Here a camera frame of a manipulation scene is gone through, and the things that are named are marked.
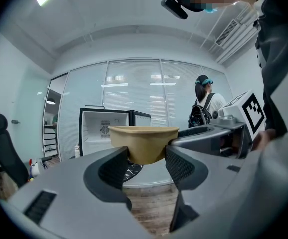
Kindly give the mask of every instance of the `brown paper bowl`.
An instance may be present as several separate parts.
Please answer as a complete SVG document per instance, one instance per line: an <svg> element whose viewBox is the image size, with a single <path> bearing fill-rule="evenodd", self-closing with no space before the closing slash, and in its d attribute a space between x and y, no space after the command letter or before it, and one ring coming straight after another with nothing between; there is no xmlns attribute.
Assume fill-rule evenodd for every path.
<svg viewBox="0 0 288 239"><path fill-rule="evenodd" d="M129 160L147 165L165 157L165 146L178 137L178 127L110 126L114 147L127 146Z"/></svg>

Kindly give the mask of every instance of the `black backpack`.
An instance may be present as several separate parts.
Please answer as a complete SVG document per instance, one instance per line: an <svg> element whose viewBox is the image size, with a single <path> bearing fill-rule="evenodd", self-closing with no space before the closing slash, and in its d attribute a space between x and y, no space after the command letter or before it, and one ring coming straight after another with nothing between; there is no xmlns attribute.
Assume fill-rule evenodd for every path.
<svg viewBox="0 0 288 239"><path fill-rule="evenodd" d="M188 128L200 126L200 125L207 125L210 123L212 116L211 113L208 111L209 104L211 99L215 93L210 93L207 97L207 100L203 106L197 105L197 100L192 107L192 111L189 116L188 120Z"/></svg>

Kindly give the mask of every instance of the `black office chair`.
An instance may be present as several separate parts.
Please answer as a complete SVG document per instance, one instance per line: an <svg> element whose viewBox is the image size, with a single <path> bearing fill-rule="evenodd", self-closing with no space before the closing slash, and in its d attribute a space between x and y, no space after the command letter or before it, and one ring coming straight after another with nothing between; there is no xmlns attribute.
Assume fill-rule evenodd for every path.
<svg viewBox="0 0 288 239"><path fill-rule="evenodd" d="M28 181L29 173L14 149L7 128L8 121L0 114L0 165L18 187L21 187Z"/></svg>

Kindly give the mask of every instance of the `white shirt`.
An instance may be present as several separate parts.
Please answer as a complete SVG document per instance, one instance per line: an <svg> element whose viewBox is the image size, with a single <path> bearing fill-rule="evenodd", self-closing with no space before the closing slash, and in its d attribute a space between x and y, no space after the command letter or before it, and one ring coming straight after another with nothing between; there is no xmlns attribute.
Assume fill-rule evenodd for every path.
<svg viewBox="0 0 288 239"><path fill-rule="evenodd" d="M209 93L207 93L207 95L205 95L205 97L202 99L201 102L199 102L199 100L197 100L197 105L204 107L205 102L207 101L208 95L209 95ZM212 99L210 101L208 108L206 107L206 109L210 112L210 114L212 116L212 113L214 111L219 110L221 107L224 107L226 104L227 104L227 102L225 101L224 97L219 93L215 93L212 96Z"/></svg>

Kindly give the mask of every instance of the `door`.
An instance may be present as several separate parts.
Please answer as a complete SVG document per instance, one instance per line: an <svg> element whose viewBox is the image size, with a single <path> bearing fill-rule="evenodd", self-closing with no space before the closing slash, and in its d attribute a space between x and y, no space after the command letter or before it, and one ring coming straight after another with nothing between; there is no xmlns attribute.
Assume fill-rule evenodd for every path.
<svg viewBox="0 0 288 239"><path fill-rule="evenodd" d="M22 162L44 157L42 120L50 78L28 67L20 82L9 130Z"/></svg>

